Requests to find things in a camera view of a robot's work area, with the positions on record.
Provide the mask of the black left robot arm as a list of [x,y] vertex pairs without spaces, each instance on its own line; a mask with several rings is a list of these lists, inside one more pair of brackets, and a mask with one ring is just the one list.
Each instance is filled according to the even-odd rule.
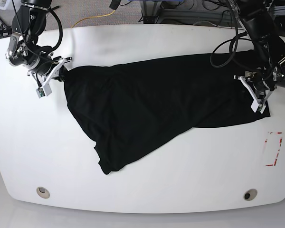
[[[252,96],[251,109],[262,113],[273,91],[278,86],[285,88],[285,43],[279,37],[264,1],[227,0],[226,5],[235,22],[235,36],[227,40],[229,58],[223,64],[216,65],[211,55],[210,63],[214,68],[222,68],[233,61],[244,68],[244,76],[234,76],[234,79],[239,80]],[[260,66],[252,68],[236,60],[239,40],[253,43],[261,60]]]

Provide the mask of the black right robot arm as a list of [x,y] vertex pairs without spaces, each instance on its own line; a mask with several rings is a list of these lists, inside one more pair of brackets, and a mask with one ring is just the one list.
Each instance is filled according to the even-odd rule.
[[[28,69],[28,76],[32,76],[38,85],[36,92],[40,98],[52,93],[49,85],[52,79],[64,81],[67,72],[65,64],[72,61],[71,57],[52,57],[62,43],[63,28],[51,3],[50,0],[21,1],[19,10],[14,10],[12,34],[6,52],[6,59],[12,66],[22,65]],[[53,47],[38,45],[38,37],[45,30],[48,13],[58,24],[59,38]]]

